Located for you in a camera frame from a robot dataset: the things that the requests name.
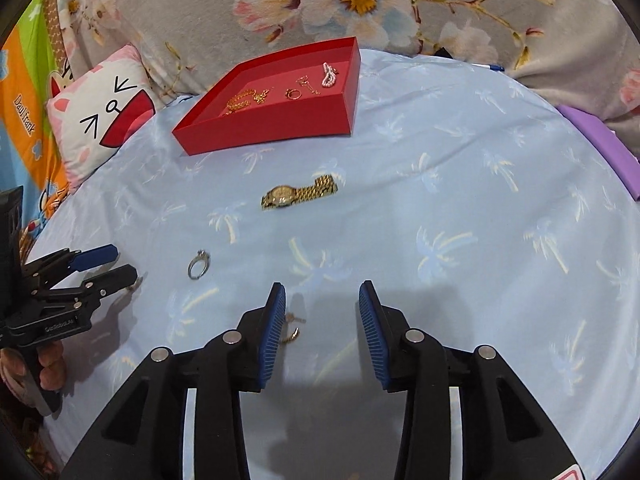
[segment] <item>red and white sticker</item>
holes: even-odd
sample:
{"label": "red and white sticker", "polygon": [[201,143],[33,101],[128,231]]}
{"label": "red and white sticker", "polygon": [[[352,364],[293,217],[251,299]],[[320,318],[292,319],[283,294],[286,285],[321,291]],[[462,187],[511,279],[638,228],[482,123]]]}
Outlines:
{"label": "red and white sticker", "polygon": [[584,480],[582,476],[582,471],[578,465],[572,465],[569,469],[567,469],[564,473],[560,473],[553,480]]}

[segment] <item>gold watch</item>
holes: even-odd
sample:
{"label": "gold watch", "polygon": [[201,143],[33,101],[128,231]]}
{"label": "gold watch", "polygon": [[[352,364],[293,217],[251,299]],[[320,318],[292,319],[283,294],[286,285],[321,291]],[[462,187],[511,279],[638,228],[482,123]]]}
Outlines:
{"label": "gold watch", "polygon": [[295,188],[291,186],[277,186],[262,197],[262,208],[272,209],[275,207],[286,207],[314,200],[321,196],[331,195],[338,191],[338,186],[331,175],[322,175],[316,178],[312,186]]}

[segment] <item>red box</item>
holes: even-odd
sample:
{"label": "red box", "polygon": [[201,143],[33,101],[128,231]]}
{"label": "red box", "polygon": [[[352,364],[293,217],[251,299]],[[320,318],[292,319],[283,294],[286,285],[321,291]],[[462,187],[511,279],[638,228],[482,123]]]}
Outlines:
{"label": "red box", "polygon": [[[327,62],[338,71],[336,83],[324,88]],[[308,81],[320,95],[300,86]],[[358,97],[360,51],[355,38],[320,41],[280,50],[237,65],[187,113],[174,136],[189,155],[274,140],[349,135]],[[269,89],[263,104],[227,114],[227,102],[247,89]],[[300,98],[288,99],[288,89]]]}

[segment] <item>purple book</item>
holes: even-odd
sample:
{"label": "purple book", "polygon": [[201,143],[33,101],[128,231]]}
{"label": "purple book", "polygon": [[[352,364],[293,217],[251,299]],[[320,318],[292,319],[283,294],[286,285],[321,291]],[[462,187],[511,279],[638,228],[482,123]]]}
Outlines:
{"label": "purple book", "polygon": [[596,116],[564,105],[559,105],[558,110],[589,139],[637,201],[640,198],[640,164],[625,145]]}

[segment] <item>pillow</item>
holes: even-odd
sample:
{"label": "pillow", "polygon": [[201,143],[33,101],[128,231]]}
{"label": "pillow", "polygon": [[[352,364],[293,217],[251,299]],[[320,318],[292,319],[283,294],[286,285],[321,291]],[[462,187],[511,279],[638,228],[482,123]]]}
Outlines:
{"label": "pillow", "polygon": [[130,45],[47,102],[47,113],[74,192],[164,105],[151,91]]}

